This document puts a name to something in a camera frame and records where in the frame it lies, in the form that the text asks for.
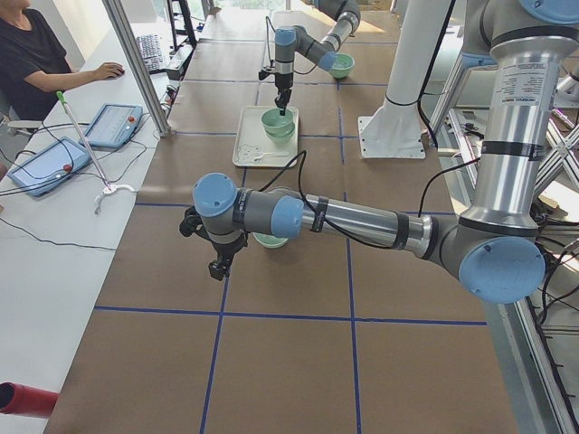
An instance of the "red cup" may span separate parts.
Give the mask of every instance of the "red cup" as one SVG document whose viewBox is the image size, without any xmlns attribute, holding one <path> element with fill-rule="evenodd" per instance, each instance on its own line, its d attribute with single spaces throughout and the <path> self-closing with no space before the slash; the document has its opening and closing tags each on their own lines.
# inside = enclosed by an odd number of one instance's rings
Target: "red cup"
<svg viewBox="0 0 579 434">
<path fill-rule="evenodd" d="M 50 418 L 58 393 L 43 391 L 22 384 L 0 384 L 0 413 Z"/>
</svg>

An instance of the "blue tablet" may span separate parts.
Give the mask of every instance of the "blue tablet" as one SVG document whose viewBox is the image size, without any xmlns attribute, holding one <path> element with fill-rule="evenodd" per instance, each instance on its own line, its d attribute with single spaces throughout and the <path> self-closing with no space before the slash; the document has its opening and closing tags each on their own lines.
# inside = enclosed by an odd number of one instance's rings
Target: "blue tablet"
<svg viewBox="0 0 579 434">
<path fill-rule="evenodd" d="M 63 137 L 21 165 L 8 177 L 31 196 L 50 192 L 90 161 L 84 146 Z"/>
<path fill-rule="evenodd" d="M 131 138 L 142 116 L 140 106 L 105 104 L 84 135 L 91 146 L 118 149 Z"/>
</svg>

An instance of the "person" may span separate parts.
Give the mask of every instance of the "person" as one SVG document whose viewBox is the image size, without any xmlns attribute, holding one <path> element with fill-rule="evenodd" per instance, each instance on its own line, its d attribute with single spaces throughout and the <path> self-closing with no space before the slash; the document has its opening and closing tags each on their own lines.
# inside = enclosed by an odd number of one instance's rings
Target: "person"
<svg viewBox="0 0 579 434">
<path fill-rule="evenodd" d="M 44 120 L 57 101 L 57 90 L 125 72 L 115 62 L 75 71 L 43 15 L 29 7 L 30 0 L 0 0 L 0 88 L 19 118 Z"/>
</svg>

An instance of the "white tray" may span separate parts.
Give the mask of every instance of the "white tray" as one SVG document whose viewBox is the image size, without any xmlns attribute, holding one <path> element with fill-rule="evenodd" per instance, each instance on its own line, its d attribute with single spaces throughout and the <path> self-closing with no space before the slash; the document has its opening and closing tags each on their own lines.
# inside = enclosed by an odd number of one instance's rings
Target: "white tray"
<svg viewBox="0 0 579 434">
<path fill-rule="evenodd" d="M 261 124 L 261 115 L 270 109 L 275 108 L 248 106 L 242 110 L 239 127 L 237 128 L 237 137 L 235 138 L 235 147 L 233 148 L 233 163 L 235 165 L 239 167 L 283 167 L 298 153 L 298 109 L 295 107 L 287 108 L 293 113 L 296 127 L 289 140 L 283 144 L 273 143 L 265 134 Z M 287 153 L 287 155 L 265 156 L 258 161 L 253 161 L 252 156 L 267 152 Z"/>
</svg>

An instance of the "black shirt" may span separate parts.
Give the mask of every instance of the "black shirt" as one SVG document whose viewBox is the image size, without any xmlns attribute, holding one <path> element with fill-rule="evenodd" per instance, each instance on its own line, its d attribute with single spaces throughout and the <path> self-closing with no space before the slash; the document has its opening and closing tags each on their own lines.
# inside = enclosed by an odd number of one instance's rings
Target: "black shirt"
<svg viewBox="0 0 579 434">
<path fill-rule="evenodd" d="M 34 9 L 24 9 L 32 30 L 22 30 L 0 19 L 0 88 L 21 119 L 44 120 L 57 98 L 24 81 L 33 72 L 47 74 L 71 72 L 66 50 Z"/>
</svg>

